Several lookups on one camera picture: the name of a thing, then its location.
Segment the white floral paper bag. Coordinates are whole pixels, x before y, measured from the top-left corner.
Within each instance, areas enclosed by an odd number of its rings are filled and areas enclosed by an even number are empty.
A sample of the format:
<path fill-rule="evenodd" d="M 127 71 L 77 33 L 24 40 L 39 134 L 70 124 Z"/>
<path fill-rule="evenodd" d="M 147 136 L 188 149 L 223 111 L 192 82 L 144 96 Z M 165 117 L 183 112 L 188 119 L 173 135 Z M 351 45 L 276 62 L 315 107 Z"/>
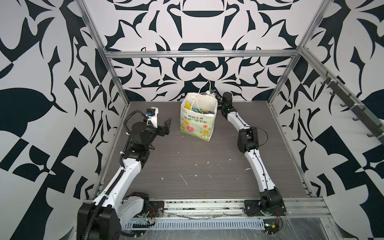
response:
<path fill-rule="evenodd" d="M 187 93 L 181 104 L 180 131 L 195 138 L 210 141 L 218 110 L 218 100 L 211 90 L 202 88 L 196 93 Z"/>

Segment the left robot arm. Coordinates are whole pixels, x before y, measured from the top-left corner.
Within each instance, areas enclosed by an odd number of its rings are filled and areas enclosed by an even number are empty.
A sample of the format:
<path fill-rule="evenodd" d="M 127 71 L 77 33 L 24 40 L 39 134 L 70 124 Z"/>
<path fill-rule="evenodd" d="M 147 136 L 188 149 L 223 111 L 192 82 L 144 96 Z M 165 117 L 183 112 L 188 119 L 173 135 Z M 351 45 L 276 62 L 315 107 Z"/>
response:
<path fill-rule="evenodd" d="M 120 168 L 107 187 L 91 203 L 83 203 L 78 211 L 78 240 L 118 240 L 123 227 L 134 217 L 146 215 L 150 207 L 148 194 L 127 191 L 144 168 L 152 143 L 157 136 L 170 134 L 171 119 L 156 125 L 157 118 L 147 116 L 127 129 L 129 135 L 121 152 Z"/>

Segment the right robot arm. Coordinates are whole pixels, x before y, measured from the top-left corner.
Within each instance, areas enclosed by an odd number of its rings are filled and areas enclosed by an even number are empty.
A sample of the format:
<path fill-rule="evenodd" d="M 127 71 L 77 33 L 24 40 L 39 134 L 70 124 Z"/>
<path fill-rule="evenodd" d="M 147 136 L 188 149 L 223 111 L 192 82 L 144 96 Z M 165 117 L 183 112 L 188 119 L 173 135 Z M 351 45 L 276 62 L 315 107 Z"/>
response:
<path fill-rule="evenodd" d="M 231 93 L 223 93 L 220 104 L 223 117 L 238 131 L 238 149 L 248 160 L 260 192 L 259 200 L 244 201 L 244 213 L 250 217 L 284 216 L 287 209 L 283 197 L 268 174 L 260 155 L 258 128 L 248 125 L 241 118 L 238 111 L 233 107 L 233 95 Z"/>

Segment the small electronics board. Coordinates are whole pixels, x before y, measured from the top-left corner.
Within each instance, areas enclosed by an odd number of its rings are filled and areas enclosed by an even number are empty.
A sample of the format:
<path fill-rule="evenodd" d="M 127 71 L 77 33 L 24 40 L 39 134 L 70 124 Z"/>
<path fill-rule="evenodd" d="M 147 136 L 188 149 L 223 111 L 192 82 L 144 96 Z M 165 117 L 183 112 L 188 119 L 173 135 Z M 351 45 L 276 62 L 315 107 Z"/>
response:
<path fill-rule="evenodd" d="M 276 235 L 284 225 L 283 220 L 281 219 L 264 219 L 264 233 L 269 236 Z"/>

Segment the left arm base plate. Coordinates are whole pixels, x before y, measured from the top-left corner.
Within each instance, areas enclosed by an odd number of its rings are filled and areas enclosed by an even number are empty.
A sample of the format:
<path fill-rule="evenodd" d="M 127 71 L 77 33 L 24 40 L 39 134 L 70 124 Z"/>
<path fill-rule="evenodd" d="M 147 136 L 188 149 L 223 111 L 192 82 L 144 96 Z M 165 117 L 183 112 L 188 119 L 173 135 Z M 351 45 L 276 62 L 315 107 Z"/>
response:
<path fill-rule="evenodd" d="M 146 216 L 148 218 L 157 218 L 164 213 L 165 202 L 164 201 L 149 201 L 149 206 L 146 208 Z"/>

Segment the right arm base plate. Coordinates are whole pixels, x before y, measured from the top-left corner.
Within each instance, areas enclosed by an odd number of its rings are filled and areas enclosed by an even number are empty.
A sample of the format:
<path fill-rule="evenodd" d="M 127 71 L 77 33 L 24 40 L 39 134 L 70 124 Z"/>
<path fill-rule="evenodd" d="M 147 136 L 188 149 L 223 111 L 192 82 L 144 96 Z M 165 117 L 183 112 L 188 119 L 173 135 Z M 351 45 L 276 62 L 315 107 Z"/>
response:
<path fill-rule="evenodd" d="M 267 204 L 264 203 L 261 200 L 245 200 L 244 201 L 244 213 L 248 217 L 255 217 L 255 216 L 285 216 L 287 212 L 287 209 L 284 205 L 284 203 L 267 207 Z"/>

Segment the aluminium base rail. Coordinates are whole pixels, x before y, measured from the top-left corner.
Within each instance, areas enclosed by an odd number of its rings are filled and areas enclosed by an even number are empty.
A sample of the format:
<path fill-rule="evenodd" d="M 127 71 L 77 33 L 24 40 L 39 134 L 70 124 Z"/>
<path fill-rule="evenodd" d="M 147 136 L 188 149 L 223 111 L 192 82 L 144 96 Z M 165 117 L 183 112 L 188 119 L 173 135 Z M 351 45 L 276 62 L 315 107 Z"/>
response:
<path fill-rule="evenodd" d="M 287 209 L 285 216 L 255 216 L 248 217 L 244 213 L 244 201 L 247 199 L 151 199 L 164 201 L 164 213 L 157 218 L 148 218 L 146 208 L 149 201 L 139 197 L 128 197 L 120 201 L 118 208 L 114 209 L 104 204 L 100 209 L 93 201 L 86 202 L 80 211 L 85 214 L 86 220 L 92 215 L 96 219 L 116 214 L 121 223 L 131 220 L 152 222 L 158 219 L 280 219 L 280 218 L 330 218 L 332 215 L 322 198 L 284 198 Z"/>

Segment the black wall hook rack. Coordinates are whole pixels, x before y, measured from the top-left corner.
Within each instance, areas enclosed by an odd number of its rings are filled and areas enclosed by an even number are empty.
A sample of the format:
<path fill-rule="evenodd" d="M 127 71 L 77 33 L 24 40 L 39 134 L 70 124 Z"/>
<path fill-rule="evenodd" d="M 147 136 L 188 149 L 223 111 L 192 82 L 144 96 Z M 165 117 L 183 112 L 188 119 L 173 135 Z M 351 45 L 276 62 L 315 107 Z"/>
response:
<path fill-rule="evenodd" d="M 376 138 L 384 144 L 384 123 L 365 105 L 358 97 L 349 90 L 342 80 L 334 78 L 326 72 L 321 74 L 324 81 L 322 86 L 330 89 L 330 100 L 328 103 L 329 112 L 331 113 L 331 105 L 333 100 L 341 100 L 340 107 L 346 111 L 352 111 L 356 116 L 353 118 L 355 122 L 362 122 L 363 125 L 371 132 L 367 134 L 368 138 Z"/>

